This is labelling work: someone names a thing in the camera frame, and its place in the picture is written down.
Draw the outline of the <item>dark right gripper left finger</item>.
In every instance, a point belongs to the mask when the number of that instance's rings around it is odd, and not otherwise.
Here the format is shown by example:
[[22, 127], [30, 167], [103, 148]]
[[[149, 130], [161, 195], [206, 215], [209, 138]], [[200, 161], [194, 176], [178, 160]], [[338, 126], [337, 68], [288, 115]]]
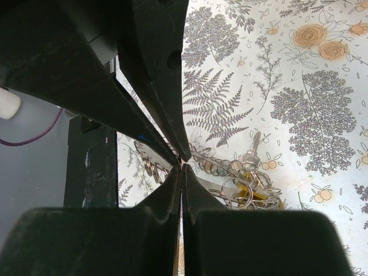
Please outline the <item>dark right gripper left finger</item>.
[[177, 275], [181, 167], [132, 208], [36, 208], [1, 251], [2, 275]]

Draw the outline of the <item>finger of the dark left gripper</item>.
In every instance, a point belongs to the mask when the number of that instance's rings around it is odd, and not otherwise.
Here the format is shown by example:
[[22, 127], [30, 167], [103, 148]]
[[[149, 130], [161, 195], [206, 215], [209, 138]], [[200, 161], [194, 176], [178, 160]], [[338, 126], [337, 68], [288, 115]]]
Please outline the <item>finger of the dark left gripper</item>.
[[122, 73], [167, 139], [169, 154], [190, 159], [182, 115], [182, 47], [188, 1], [118, 1]]
[[121, 71], [117, 2], [2, 1], [1, 86], [109, 126], [177, 164]]

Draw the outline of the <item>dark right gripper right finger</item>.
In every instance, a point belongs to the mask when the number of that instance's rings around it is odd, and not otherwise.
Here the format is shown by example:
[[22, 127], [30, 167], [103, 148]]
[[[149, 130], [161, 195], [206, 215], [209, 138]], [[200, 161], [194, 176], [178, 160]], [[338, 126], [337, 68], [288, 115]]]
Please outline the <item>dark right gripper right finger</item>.
[[351, 275], [329, 219], [318, 212], [231, 210], [182, 168], [186, 275]]

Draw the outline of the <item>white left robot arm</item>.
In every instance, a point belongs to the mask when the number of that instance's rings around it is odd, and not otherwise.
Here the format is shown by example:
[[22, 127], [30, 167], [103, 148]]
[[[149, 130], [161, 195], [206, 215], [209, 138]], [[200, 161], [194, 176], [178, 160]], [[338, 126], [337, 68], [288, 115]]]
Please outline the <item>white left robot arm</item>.
[[191, 153], [182, 117], [188, 1], [2, 1], [1, 117], [16, 91], [149, 146], [171, 165]]

